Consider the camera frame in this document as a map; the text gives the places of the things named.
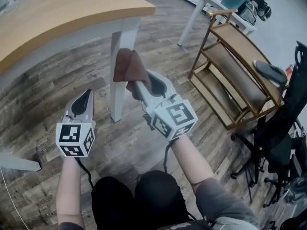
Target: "white table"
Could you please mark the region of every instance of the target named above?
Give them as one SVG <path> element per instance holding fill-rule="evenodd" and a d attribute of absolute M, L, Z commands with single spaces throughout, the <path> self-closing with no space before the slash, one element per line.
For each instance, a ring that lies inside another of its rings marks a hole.
<path fill-rule="evenodd" d="M 189 34 L 189 32 L 190 32 L 190 30 L 191 30 L 191 28 L 194 24 L 196 16 L 199 15 L 199 13 L 203 9 L 203 7 L 206 6 L 206 4 L 212 5 L 217 10 L 227 10 L 228 9 L 224 5 L 221 4 L 220 0 L 199 0 L 196 8 L 194 9 L 194 11 L 193 11 L 193 13 L 192 13 L 192 15 L 189 19 L 189 22 L 187 23 L 186 27 L 183 30 L 182 35 L 179 38 L 179 41 L 177 43 L 179 46 L 182 46 L 183 41 L 185 40 L 185 38 Z M 218 24 L 222 19 L 223 18 L 221 16 L 218 17 L 215 24 Z M 253 26 L 251 23 L 243 20 L 240 16 L 238 16 L 235 13 L 232 14 L 231 21 L 236 23 L 240 27 L 240 29 L 243 31 L 243 33 L 246 34 L 246 35 L 248 35 L 248 34 L 257 30 L 255 26 Z"/>
<path fill-rule="evenodd" d="M 0 90 L 52 55 L 94 38 L 112 36 L 110 110 L 121 119 L 126 83 L 113 82 L 120 48 L 133 49 L 141 16 L 155 6 L 144 0 L 17 0 L 0 22 Z M 0 153 L 0 166 L 37 171 L 37 162 Z"/>

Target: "brown cloth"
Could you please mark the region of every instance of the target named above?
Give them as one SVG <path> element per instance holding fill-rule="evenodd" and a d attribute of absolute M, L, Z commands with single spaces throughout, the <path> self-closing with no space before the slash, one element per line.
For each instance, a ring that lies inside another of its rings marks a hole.
<path fill-rule="evenodd" d="M 121 48 L 117 53 L 113 81 L 128 82 L 126 89 L 136 100 L 140 99 L 134 81 L 143 81 L 149 91 L 152 89 L 151 81 L 139 54 L 128 48 Z"/>

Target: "person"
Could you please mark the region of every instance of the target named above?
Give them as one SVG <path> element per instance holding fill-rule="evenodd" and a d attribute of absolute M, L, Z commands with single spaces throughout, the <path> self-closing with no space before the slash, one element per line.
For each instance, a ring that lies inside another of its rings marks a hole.
<path fill-rule="evenodd" d="M 256 216 L 240 199 L 228 194 L 214 178 L 206 159 L 183 135 L 172 150 L 192 186 L 204 217 L 192 220 L 173 176 L 162 171 L 141 175 L 135 196 L 114 177 L 101 178 L 92 190 L 92 209 L 98 230 L 181 229 L 257 230 Z M 84 230 L 81 215 L 81 169 L 74 158 L 65 158 L 56 195 L 60 230 Z"/>
<path fill-rule="evenodd" d="M 256 11 L 265 9 L 265 0 L 250 0 L 251 3 L 254 5 Z M 240 14 L 245 8 L 245 2 L 238 8 L 238 14 Z"/>

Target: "wood plank flooring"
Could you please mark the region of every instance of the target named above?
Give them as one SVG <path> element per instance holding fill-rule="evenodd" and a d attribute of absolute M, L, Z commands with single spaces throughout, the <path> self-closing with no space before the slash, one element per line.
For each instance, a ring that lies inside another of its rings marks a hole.
<path fill-rule="evenodd" d="M 209 161 L 226 190 L 250 205 L 262 226 L 270 219 L 280 219 L 283 206 L 276 204 L 262 209 L 266 198 L 273 193 L 263 182 L 267 173 L 261 173 L 259 184 L 252 188 L 252 204 L 245 176 L 230 179 L 231 171 L 247 160 L 249 151 L 240 142 L 230 140 L 230 131 L 223 127 L 187 79 L 209 18 L 203 14 L 198 16 L 187 41 L 179 47 L 177 41 L 194 7 L 182 0 L 147 1 L 155 4 L 157 11 L 154 16 L 142 18 L 135 49 L 147 68 L 169 78 L 182 98 L 191 102 L 199 117 L 191 140 Z M 111 120 L 109 57 L 110 38 L 85 42 L 34 66 L 0 92 L 0 151 L 39 160 L 42 164 L 38 172 L 2 169 L 12 199 L 31 230 L 57 229 L 55 193 L 62 158 L 55 145 L 56 123 L 61 120 L 66 102 L 87 88 L 94 91 L 97 138 L 89 158 L 83 162 L 91 171 L 93 183 L 111 175 L 133 190 L 140 174 L 163 169 L 166 141 L 157 132 L 150 131 L 142 118 L 141 103 L 129 92 L 125 94 L 122 119 L 115 124 Z M 167 165 L 181 187 L 188 210 L 200 218 L 193 191 L 171 151 Z M 91 188 L 86 174 L 82 175 L 82 209 L 86 229 L 95 230 Z M 2 177 L 0 229 L 26 229 L 11 203 Z"/>

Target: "gray shirt sleeve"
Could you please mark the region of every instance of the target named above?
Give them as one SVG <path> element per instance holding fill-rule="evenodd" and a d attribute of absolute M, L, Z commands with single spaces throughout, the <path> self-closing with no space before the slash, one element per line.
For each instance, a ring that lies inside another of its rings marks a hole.
<path fill-rule="evenodd" d="M 84 229 L 72 222 L 62 222 L 59 225 L 59 230 L 84 230 Z"/>
<path fill-rule="evenodd" d="M 230 217 L 247 221 L 259 228 L 259 221 L 250 208 L 240 199 L 225 192 L 214 178 L 204 180 L 196 191 L 196 204 L 207 221 Z"/>

